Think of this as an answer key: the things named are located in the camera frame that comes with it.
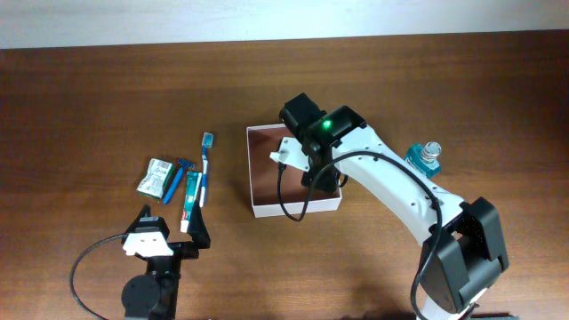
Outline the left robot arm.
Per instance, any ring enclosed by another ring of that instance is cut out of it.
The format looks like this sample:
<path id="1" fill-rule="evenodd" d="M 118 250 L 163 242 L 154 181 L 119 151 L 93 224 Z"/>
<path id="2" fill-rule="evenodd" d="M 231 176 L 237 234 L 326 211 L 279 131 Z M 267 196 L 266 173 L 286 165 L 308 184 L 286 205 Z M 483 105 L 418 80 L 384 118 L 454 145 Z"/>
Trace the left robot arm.
<path id="1" fill-rule="evenodd" d="M 208 249 L 211 238 L 196 204 L 188 216 L 189 241 L 169 243 L 170 230 L 162 217 L 153 216 L 144 205 L 122 241 L 125 254 L 147 263 L 146 271 L 129 280 L 121 301 L 126 319 L 172 320 L 176 316 L 181 263 L 196 260 Z"/>

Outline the blue Listerine mouthwash bottle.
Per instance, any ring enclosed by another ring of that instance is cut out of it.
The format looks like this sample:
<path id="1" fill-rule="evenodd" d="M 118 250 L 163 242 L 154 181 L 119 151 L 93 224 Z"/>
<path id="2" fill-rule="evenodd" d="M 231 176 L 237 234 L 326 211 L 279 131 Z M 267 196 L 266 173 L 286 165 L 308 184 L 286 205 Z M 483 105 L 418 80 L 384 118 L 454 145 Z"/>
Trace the blue Listerine mouthwash bottle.
<path id="1" fill-rule="evenodd" d="M 425 145 L 416 143 L 407 150 L 405 161 L 426 178 L 431 179 L 441 172 L 441 165 L 437 160 L 441 151 L 441 146 L 435 141 Z"/>

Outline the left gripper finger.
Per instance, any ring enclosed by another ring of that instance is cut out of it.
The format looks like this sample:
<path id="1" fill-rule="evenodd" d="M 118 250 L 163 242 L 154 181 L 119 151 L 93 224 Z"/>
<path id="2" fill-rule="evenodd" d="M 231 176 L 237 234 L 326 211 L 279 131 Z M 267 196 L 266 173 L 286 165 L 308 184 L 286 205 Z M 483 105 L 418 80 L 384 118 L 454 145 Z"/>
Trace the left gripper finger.
<path id="1" fill-rule="evenodd" d="M 130 233 L 133 233 L 135 231 L 135 229 L 139 226 L 140 224 L 140 220 L 142 218 L 146 218 L 150 216 L 150 206 L 147 204 L 144 204 L 140 210 L 140 213 L 137 215 L 137 217 L 132 221 L 132 223 L 129 225 L 129 227 L 125 230 L 124 234 L 128 235 Z"/>
<path id="2" fill-rule="evenodd" d="M 209 249 L 211 238 L 204 224 L 204 219 L 199 203 L 193 203 L 191 213 L 188 214 L 187 233 L 191 236 L 192 242 L 199 249 Z"/>

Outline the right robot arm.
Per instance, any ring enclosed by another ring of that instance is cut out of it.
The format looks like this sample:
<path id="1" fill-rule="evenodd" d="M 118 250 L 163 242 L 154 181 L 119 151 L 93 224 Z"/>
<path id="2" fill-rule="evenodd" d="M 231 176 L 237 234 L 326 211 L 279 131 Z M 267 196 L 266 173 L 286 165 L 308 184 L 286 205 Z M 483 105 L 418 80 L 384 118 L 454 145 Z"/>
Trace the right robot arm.
<path id="1" fill-rule="evenodd" d="M 419 319 L 468 319 L 477 300 L 509 267 L 499 213 L 483 197 L 466 202 L 395 154 L 352 108 L 331 113 L 301 93 L 279 117 L 291 137 L 272 159 L 303 172 L 307 199 L 333 193 L 347 176 L 370 191 L 421 246 L 410 290 Z"/>

